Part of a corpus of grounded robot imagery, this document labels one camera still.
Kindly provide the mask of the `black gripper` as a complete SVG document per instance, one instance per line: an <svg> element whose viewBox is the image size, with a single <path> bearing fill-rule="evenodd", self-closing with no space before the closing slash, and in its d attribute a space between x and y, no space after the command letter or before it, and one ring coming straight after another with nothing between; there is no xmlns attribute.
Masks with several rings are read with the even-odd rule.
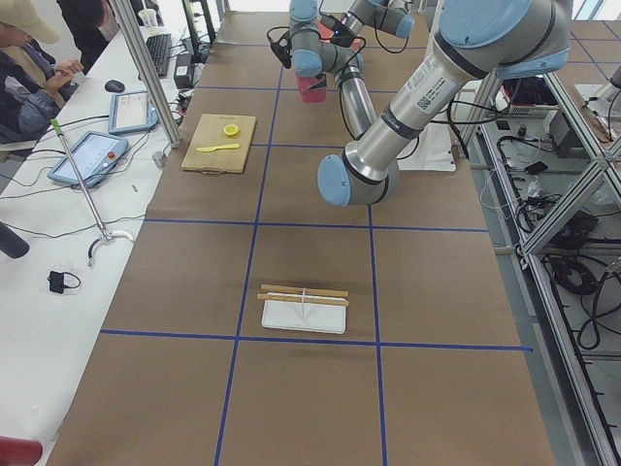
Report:
<svg viewBox="0 0 621 466"><path fill-rule="evenodd" d="M339 47L349 48L354 42L354 33L338 18L327 14L320 16L320 36Z"/></svg>

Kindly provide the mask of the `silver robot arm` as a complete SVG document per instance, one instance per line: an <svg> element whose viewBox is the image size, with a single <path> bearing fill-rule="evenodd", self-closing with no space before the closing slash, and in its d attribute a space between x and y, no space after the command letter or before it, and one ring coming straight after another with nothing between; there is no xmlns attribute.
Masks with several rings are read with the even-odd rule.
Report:
<svg viewBox="0 0 621 466"><path fill-rule="evenodd" d="M348 48L366 26L405 40L414 18L409 1L355 0L340 17L321 14L319 24L330 32L331 44Z"/></svg>
<svg viewBox="0 0 621 466"><path fill-rule="evenodd" d="M502 80L557 71L568 60L570 1L446 1L431 53L380 115L375 114L350 44L366 25L406 38L413 18L404 1L356 1L337 25L344 45L322 40L314 1L289 7L290 67L299 78L335 77L355 132L339 155L328 155L317 185L331 205L373 205L398 185L398 155L468 82L490 73Z"/></svg>

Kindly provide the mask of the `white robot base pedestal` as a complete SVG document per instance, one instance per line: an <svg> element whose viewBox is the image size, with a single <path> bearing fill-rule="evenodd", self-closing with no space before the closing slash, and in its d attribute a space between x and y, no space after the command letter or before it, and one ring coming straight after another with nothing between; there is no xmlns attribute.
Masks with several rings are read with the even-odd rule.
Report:
<svg viewBox="0 0 621 466"><path fill-rule="evenodd" d="M425 56L432 51L433 35L438 29L436 8L442 1L415 1L418 15L425 20L429 40ZM453 172L456 167L452 153L451 133L447 125L430 123L399 155L401 171L445 171Z"/></svg>

